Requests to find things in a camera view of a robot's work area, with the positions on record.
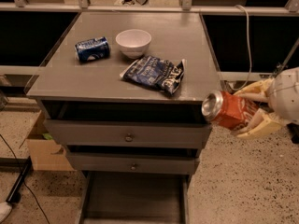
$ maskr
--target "floor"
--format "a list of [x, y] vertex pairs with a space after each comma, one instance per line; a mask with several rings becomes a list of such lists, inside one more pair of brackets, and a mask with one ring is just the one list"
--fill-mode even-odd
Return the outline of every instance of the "floor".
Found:
[[[9, 98], [0, 112], [0, 134], [18, 158], [28, 156], [26, 144], [21, 143], [38, 111], [32, 100]], [[287, 129], [281, 129], [259, 140], [243, 141], [214, 127], [188, 189], [191, 224], [299, 223], [299, 146], [291, 137]], [[0, 154], [12, 158], [3, 141]], [[17, 176], [0, 172], [0, 202], [6, 199]], [[78, 216], [84, 180], [76, 171], [32, 171], [26, 184], [50, 223], [68, 224]], [[47, 223], [28, 189], [22, 186], [20, 193], [20, 202], [4, 224]]]

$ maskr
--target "red soda can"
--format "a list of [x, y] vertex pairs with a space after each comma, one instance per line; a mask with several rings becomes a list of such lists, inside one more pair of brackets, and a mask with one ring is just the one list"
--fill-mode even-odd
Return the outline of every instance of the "red soda can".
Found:
[[213, 91], [202, 104], [206, 121], [231, 131], [246, 127], [258, 109], [251, 100], [226, 91]]

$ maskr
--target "white bowl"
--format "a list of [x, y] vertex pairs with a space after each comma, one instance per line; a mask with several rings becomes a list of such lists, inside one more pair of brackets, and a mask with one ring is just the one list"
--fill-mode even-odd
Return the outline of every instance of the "white bowl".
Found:
[[141, 57], [148, 50], [150, 41], [151, 35], [138, 29], [126, 30], [116, 36], [120, 51], [131, 59]]

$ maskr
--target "blue can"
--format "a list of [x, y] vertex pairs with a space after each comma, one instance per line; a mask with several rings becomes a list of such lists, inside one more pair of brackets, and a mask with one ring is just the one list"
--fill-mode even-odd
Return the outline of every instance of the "blue can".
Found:
[[104, 36], [78, 42], [75, 50], [81, 62], [98, 60], [110, 55], [110, 47]]

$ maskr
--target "cabinet top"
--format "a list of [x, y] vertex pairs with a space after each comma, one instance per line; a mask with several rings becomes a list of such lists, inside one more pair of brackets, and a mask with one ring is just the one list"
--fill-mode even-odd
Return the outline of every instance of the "cabinet top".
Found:
[[[151, 34], [146, 55], [173, 64], [187, 61], [184, 78], [173, 97], [120, 79], [120, 73], [133, 60], [119, 51], [115, 37], [133, 28]], [[101, 36], [107, 38], [110, 56], [80, 63], [75, 44]], [[53, 100], [198, 103], [211, 90], [221, 88], [215, 67], [197, 13], [86, 12], [80, 14], [27, 95]]]

